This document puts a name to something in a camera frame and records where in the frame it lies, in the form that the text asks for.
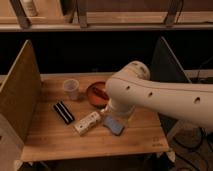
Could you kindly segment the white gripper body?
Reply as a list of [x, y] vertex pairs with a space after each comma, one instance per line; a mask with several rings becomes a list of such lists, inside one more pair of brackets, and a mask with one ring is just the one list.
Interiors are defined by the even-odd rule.
[[101, 110], [102, 114], [115, 114], [119, 117], [129, 117], [134, 112], [135, 106], [121, 103], [110, 99], [105, 108]]

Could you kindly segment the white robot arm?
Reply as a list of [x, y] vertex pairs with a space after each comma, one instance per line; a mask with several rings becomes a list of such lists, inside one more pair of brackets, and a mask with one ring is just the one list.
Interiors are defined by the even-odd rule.
[[132, 61], [105, 83], [108, 107], [125, 115], [135, 106], [213, 129], [213, 84], [164, 83], [150, 80], [148, 67]]

